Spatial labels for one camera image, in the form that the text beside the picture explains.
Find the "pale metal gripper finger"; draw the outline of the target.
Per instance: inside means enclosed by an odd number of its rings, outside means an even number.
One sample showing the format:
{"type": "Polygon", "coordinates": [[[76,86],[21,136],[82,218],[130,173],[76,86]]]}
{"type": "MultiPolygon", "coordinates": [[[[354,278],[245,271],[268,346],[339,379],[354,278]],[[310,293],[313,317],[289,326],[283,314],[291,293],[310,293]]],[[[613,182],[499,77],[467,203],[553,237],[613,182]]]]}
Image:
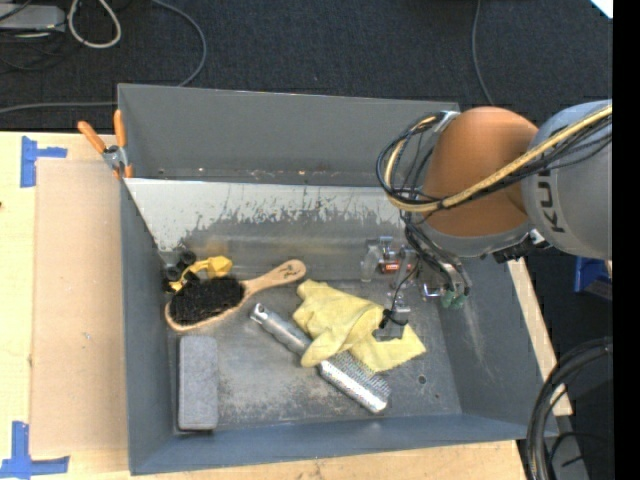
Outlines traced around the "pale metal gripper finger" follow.
{"type": "Polygon", "coordinates": [[[373,331],[377,341],[391,341],[401,339],[411,316],[411,307],[405,300],[403,292],[395,294],[388,308],[383,310],[383,317],[378,327],[373,331]]]}
{"type": "Polygon", "coordinates": [[[377,274],[393,276],[392,283],[405,283],[415,276],[417,254],[407,245],[393,246],[391,236],[365,241],[366,252],[360,263],[360,280],[371,282],[377,274]]]}

